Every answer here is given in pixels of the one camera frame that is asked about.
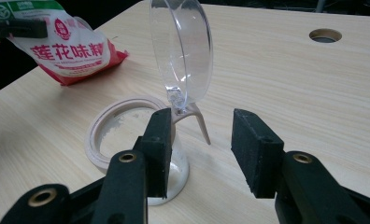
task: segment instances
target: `white ring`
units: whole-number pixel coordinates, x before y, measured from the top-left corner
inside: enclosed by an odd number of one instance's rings
[[[86,156],[103,174],[107,173],[107,168],[110,162],[110,158],[101,154],[100,146],[98,146],[101,143],[99,138],[103,127],[106,125],[107,121],[114,116],[118,116],[127,110],[139,107],[146,107],[156,111],[167,108],[162,101],[151,96],[130,97],[107,106],[95,117],[92,125],[89,127],[85,139]],[[189,163],[185,154],[181,150],[181,144],[177,134],[175,134],[172,148],[173,152],[170,163],[167,198],[148,198],[148,205],[157,205],[170,201],[181,192],[186,184],[189,175]]]

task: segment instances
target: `light wood surface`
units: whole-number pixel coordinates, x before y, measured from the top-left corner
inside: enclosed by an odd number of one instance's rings
[[[274,200],[253,197],[230,149],[235,108],[258,114],[286,151],[313,154],[341,185],[370,197],[370,17],[204,9],[214,71],[198,106],[212,144],[196,119],[178,124],[190,177],[172,202],[149,208],[149,222],[278,223]],[[319,28],[343,37],[314,42],[308,35]],[[83,141],[107,105],[140,94],[167,103],[149,4],[136,4],[99,30],[130,53],[120,66],[70,87],[37,68],[0,91],[0,219],[29,189],[62,183],[73,192],[103,176]]]

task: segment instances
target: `round hole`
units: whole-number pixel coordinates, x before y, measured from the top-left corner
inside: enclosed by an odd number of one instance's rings
[[[28,200],[28,205],[31,207],[42,206],[53,201],[56,196],[56,189],[42,189],[31,196],[31,198]]]
[[[305,154],[295,154],[295,155],[293,155],[293,158],[296,161],[299,161],[301,163],[311,163],[311,162],[313,162],[313,160]]]
[[[342,38],[342,34],[336,30],[318,29],[310,32],[309,37],[320,43],[334,43]]]
[[[136,159],[136,155],[131,154],[131,153],[127,153],[119,157],[119,161],[121,162],[130,162],[130,161],[134,161],[135,159]]]

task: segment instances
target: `table hole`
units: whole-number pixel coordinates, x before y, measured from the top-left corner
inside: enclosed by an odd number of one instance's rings
[[[342,38],[342,34],[336,30],[317,29],[310,32],[309,37],[319,43],[334,43]]]

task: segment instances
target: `transparent plastic container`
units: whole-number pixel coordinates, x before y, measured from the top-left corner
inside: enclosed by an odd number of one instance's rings
[[[151,0],[150,28],[167,99],[177,112],[201,100],[212,73],[212,39],[196,0]]]

